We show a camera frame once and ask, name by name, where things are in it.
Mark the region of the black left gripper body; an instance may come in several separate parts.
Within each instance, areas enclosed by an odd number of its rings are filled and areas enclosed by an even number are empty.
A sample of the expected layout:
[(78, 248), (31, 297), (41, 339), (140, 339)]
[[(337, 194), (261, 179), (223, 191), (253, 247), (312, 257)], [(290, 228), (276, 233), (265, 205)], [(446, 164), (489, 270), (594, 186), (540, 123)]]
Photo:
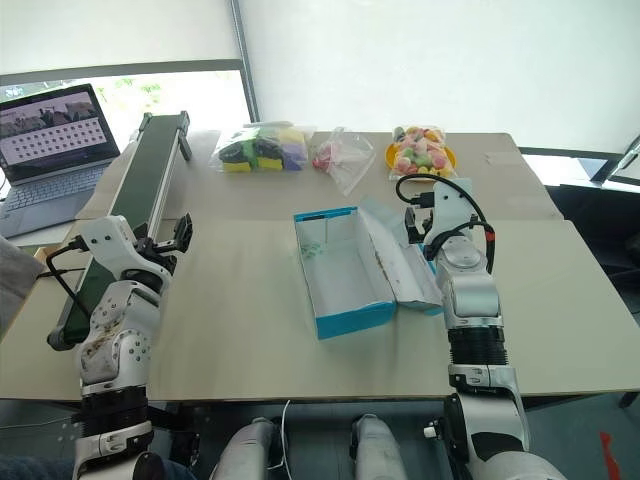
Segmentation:
[(169, 273), (173, 273), (175, 271), (177, 257), (172, 254), (173, 251), (177, 250), (177, 243), (175, 240), (156, 243), (152, 238), (145, 237), (136, 241), (134, 249), (144, 259), (159, 265)]

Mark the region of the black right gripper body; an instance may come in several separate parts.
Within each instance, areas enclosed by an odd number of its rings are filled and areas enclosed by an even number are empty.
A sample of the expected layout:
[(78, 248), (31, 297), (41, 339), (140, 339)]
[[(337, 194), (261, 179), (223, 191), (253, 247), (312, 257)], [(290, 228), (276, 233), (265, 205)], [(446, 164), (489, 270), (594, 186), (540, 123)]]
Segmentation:
[(423, 224), (421, 228), (415, 224), (406, 225), (406, 231), (409, 244), (430, 245), (433, 243), (433, 226), (430, 223)]

